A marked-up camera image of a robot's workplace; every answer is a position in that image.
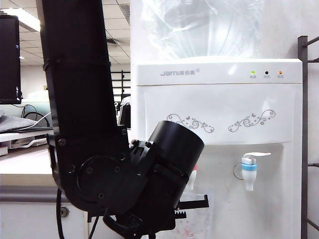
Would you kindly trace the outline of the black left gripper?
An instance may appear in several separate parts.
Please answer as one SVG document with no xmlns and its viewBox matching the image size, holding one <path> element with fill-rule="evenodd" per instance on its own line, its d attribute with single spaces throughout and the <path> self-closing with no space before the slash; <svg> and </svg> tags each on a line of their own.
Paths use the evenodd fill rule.
<svg viewBox="0 0 319 239">
<path fill-rule="evenodd" d="M 178 208 L 209 208 L 208 195 L 203 196 L 203 200 L 179 201 Z M 102 216 L 104 224 L 123 237 L 154 237 L 173 230 L 176 219 L 187 218 L 186 211 L 175 211 L 174 196 L 96 196 L 86 204 L 89 216 Z"/>
</svg>

